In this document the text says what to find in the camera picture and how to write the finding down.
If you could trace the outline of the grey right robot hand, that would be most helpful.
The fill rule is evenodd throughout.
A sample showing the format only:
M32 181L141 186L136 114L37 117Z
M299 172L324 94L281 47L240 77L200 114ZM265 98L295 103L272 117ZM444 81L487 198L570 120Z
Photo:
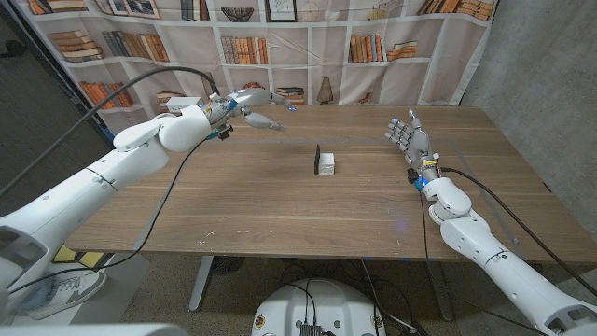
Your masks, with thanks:
M403 152L410 168L424 179L439 178L438 155L433 152L427 132L413 109L409 122L392 119L385 137Z

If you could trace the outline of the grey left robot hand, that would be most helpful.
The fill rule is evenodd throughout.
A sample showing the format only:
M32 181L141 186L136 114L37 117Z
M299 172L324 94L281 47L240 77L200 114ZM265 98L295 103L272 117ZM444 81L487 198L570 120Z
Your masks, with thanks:
M286 98L277 93L260 88L242 89L225 97L212 99L210 124L216 128L225 125L232 118L241 116L253 128L283 132L284 125L252 110L253 107L271 104L282 105L290 111L296 110Z

